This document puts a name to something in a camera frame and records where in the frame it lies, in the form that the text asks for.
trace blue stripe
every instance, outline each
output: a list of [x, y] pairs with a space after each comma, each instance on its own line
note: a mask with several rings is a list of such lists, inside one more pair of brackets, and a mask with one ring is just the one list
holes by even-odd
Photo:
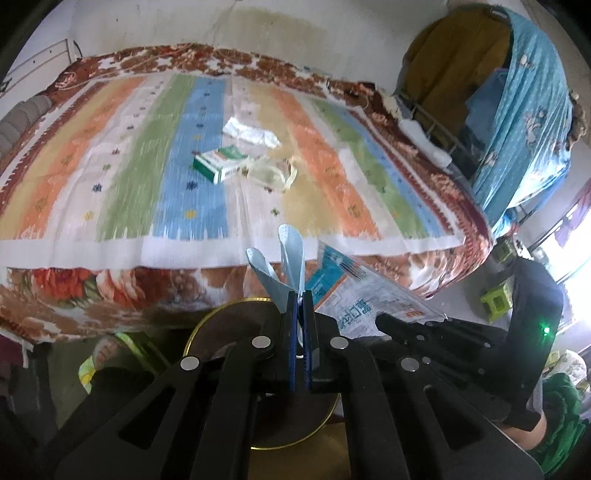
[[225, 89], [225, 80], [195, 80], [164, 170], [154, 236], [166, 234], [181, 240], [228, 236], [224, 186], [214, 185], [192, 167], [193, 151], [206, 152], [222, 146]]
[[327, 106], [332, 108], [351, 128], [353, 128], [363, 139], [365, 147], [378, 160], [378, 163], [386, 171], [388, 178], [396, 186], [400, 195], [408, 202], [414, 209], [418, 218], [422, 221], [425, 230], [429, 237], [437, 238], [443, 236], [443, 226], [439, 222], [437, 216], [424, 202], [424, 200], [417, 194], [411, 185], [408, 184], [398, 169], [392, 164], [388, 158], [388, 154], [384, 149], [371, 137], [368, 130], [359, 121], [353, 117], [350, 112], [341, 106], [327, 103]]

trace floral bedspread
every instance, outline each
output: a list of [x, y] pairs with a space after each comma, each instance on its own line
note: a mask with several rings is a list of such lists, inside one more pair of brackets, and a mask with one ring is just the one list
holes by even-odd
[[[76, 95], [83, 95], [84, 89], [89, 89], [87, 84], [93, 80], [110, 79], [122, 73], [149, 74], [167, 70], [201, 72], [211, 77], [232, 74], [261, 84], [337, 99], [347, 107], [362, 110], [380, 138], [396, 149], [427, 189], [437, 193], [437, 201], [451, 212], [456, 220], [454, 227], [464, 237], [463, 244], [453, 248], [363, 257], [389, 278], [422, 296], [430, 296], [471, 273], [488, 256], [491, 240], [482, 212], [461, 187], [424, 159], [400, 133], [372, 85], [330, 80], [270, 57], [184, 44], [134, 48], [111, 56], [82, 59], [43, 93], [52, 99], [56, 111], [68, 101], [76, 100]], [[60, 122], [66, 121], [67, 115], [62, 115], [52, 128], [59, 129]], [[34, 140], [38, 128], [39, 124], [33, 125], [21, 142], [0, 159], [0, 174], [8, 178], [0, 190], [2, 205], [26, 172], [25, 167], [21, 168], [23, 162], [14, 160], [25, 145]], [[34, 148], [42, 148], [54, 134], [55, 131], [43, 133]], [[33, 213], [37, 207], [34, 202]], [[308, 276], [314, 268], [314, 261], [307, 262]], [[32, 342], [77, 339], [155, 326], [189, 327], [212, 307], [253, 296], [266, 295], [245, 265], [127, 270], [7, 266], [0, 268], [0, 327]]]

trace green and white box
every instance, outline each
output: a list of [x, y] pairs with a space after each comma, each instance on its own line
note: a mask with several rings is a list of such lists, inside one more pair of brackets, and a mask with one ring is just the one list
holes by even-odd
[[217, 185], [238, 172], [249, 159], [250, 156], [231, 145], [195, 155], [193, 168]]

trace green stripe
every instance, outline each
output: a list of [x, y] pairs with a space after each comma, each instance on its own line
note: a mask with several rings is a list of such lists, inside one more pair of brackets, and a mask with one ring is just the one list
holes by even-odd
[[127, 166], [108, 191], [100, 213], [98, 240], [148, 235], [160, 193], [168, 152], [195, 77], [176, 75], [150, 109]]
[[314, 107], [324, 121], [333, 130], [339, 141], [347, 144], [365, 178], [370, 185], [373, 185], [384, 202], [384, 205], [392, 215], [392, 218], [398, 225], [402, 235], [405, 238], [425, 238], [427, 232], [423, 223], [418, 218], [415, 211], [408, 204], [406, 199], [400, 194], [398, 189], [388, 178], [388, 174], [378, 160], [369, 152], [365, 142], [353, 128], [338, 116], [330, 108], [327, 102], [322, 100], [313, 100]]

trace wall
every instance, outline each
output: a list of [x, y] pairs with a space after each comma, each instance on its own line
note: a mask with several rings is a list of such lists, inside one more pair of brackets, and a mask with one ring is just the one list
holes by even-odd
[[[564, 66], [569, 87], [579, 94], [579, 103], [586, 111], [587, 121], [591, 119], [591, 70], [573, 41], [552, 17], [535, 0], [524, 0], [531, 19], [548, 35], [556, 46]], [[573, 147], [571, 170], [556, 194], [521, 228], [526, 245], [531, 245], [552, 228], [573, 206], [579, 189], [591, 177], [591, 132]]]
[[591, 148], [582, 141], [575, 143], [571, 153], [571, 167], [563, 185], [538, 212], [521, 227], [521, 238], [533, 244], [550, 230], [573, 206], [577, 192], [591, 178]]
[[196, 41], [394, 90], [413, 38], [446, 13], [441, 0], [79, 0], [72, 37], [85, 56]]
[[68, 40], [76, 0], [63, 0], [33, 32], [10, 71], [6, 94], [0, 96], [0, 118], [20, 101], [44, 90], [72, 62], [73, 44]]

